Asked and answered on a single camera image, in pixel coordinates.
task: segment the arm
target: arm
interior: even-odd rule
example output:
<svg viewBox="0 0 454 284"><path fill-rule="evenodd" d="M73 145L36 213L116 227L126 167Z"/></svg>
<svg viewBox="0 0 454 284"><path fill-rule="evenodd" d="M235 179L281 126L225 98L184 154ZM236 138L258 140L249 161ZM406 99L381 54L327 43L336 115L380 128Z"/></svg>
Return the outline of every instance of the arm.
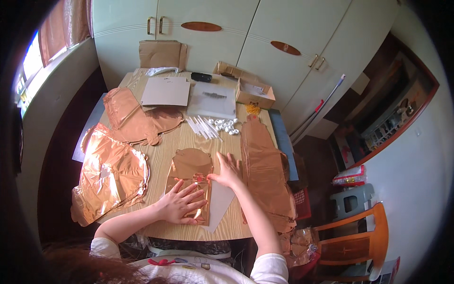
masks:
<svg viewBox="0 0 454 284"><path fill-rule="evenodd" d="M249 229L258 246L256 258L270 253L282 254L281 243L271 221L255 202L251 193L238 176L240 161L237 160L235 166L230 153L227 154L227 161L219 152L217 157L221 164L220 175L209 174L208 178L230 187L235 192L249 224Z"/></svg>
<svg viewBox="0 0 454 284"><path fill-rule="evenodd" d="M183 218L184 214L206 204L206 200L190 203L193 199L201 196L203 190L192 192L196 185L192 184L178 192L183 180L162 197L158 202L134 212L113 217L102 223L94 234L95 238L107 238L118 244L125 241L129 236L159 220L177 224L197 224L192 218Z"/></svg>

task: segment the gray plastic stool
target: gray plastic stool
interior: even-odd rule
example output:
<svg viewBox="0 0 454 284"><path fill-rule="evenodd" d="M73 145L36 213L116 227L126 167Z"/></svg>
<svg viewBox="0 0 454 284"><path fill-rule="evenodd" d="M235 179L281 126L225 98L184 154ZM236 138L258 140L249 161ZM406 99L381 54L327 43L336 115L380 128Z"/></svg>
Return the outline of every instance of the gray plastic stool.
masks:
<svg viewBox="0 0 454 284"><path fill-rule="evenodd" d="M336 213L337 217L334 221L339 221L351 216L355 216L363 211L365 211L364 203L372 198L374 193L374 187L371 184L365 184L362 186L349 189L347 191L342 191L330 196L331 200L336 201ZM345 211L345 202L344 199L355 196L357 202L356 207L352 204L352 210L349 212Z"/></svg>

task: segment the right hand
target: right hand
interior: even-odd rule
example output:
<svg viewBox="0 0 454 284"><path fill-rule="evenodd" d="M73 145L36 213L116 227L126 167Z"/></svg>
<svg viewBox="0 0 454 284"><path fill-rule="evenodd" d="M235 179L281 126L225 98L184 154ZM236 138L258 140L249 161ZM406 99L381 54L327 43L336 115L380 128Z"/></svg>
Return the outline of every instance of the right hand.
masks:
<svg viewBox="0 0 454 284"><path fill-rule="evenodd" d="M235 161L230 153L227 153L227 161L219 152L216 152L216 156L221 164L221 172L220 174L209 174L207 178L232 189L235 185L242 184L243 181L240 178L240 160Z"/></svg>

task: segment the wooden chair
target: wooden chair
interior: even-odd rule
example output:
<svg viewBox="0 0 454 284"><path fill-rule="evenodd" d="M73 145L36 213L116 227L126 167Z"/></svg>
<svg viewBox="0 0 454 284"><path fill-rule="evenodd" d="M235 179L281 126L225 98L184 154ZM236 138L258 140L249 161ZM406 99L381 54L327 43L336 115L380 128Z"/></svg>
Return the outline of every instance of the wooden chair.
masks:
<svg viewBox="0 0 454 284"><path fill-rule="evenodd" d="M374 215L375 230L371 232L353 234L339 238L319 240L319 231L339 227L347 223ZM375 281L380 275L388 250L388 221L382 203L377 203L372 209L358 215L319 227L313 228L314 240L317 242L317 252L321 254L319 264L348 265L373 260L373 268L365 276L328 276L314 275L316 280L338 282Z"/></svg>

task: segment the cabinet door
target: cabinet door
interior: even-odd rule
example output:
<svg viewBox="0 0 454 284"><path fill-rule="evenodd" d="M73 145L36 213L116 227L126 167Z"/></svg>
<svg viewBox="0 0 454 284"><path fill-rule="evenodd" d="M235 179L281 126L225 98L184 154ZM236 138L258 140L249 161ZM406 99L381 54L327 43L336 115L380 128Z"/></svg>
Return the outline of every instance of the cabinet door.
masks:
<svg viewBox="0 0 454 284"><path fill-rule="evenodd" d="M177 40L188 45L186 69L212 73L216 62L236 65L259 0L160 0L158 40ZM219 31L183 28L189 22L206 22Z"/></svg>
<svg viewBox="0 0 454 284"><path fill-rule="evenodd" d="M321 99L327 98L342 74L345 74L344 82L303 135L336 104L375 55L391 29L398 11L399 5L395 0L352 0L321 54L326 58L325 63L319 70L313 69L308 74L290 103L281 112L288 133L314 111Z"/></svg>
<svg viewBox="0 0 454 284"><path fill-rule="evenodd" d="M289 102L311 70L308 65L315 54L323 51L349 3L350 0L260 1L237 66L260 76L273 87L274 109L282 110ZM279 50L272 41L294 47L301 54Z"/></svg>
<svg viewBox="0 0 454 284"><path fill-rule="evenodd" d="M156 39L157 10L158 0L93 0L94 41L108 90L140 67L139 41Z"/></svg>

